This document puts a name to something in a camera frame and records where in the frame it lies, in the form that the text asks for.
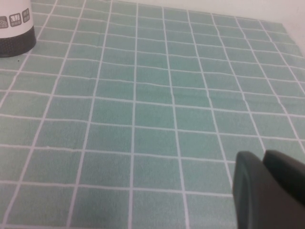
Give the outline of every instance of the printed icon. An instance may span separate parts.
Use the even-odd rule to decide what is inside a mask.
[[[25,11],[22,11],[23,23],[26,23],[30,20],[30,10],[27,8]]]
[[[15,27],[21,25],[21,15],[19,13],[10,15],[10,26]]]
[[[0,29],[6,29],[9,27],[8,19],[5,16],[0,17]]]

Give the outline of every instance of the label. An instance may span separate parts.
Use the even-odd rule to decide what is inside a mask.
[[[0,39],[16,37],[33,25],[31,0],[0,0]]]

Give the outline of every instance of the black base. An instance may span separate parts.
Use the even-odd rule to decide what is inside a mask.
[[[0,38],[0,57],[24,54],[36,44],[34,26],[24,34],[10,38]]]

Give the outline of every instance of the black object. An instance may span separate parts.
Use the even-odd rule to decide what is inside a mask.
[[[12,57],[24,54],[36,44],[34,26],[16,37],[0,38],[0,57]]]
[[[305,229],[305,165],[280,152],[239,152],[233,196],[239,229]]]

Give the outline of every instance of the white wall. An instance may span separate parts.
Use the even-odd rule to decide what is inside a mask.
[[[305,0],[127,0],[281,22],[305,54]]]

